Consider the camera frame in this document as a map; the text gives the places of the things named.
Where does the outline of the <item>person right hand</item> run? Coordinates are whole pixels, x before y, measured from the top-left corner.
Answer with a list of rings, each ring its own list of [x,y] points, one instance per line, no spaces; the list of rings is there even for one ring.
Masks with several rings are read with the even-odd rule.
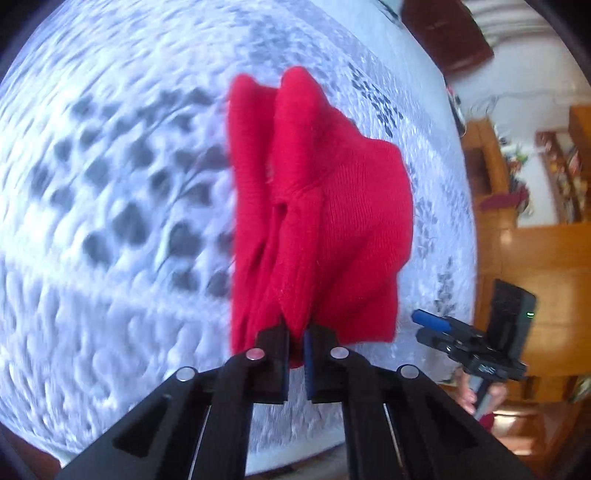
[[[456,390],[454,398],[456,402],[469,414],[474,414],[476,411],[477,395],[470,388],[470,376],[461,368],[455,373]],[[489,404],[484,411],[485,415],[491,414],[497,409],[506,399],[508,390],[505,384],[494,383],[489,389],[490,395]]]

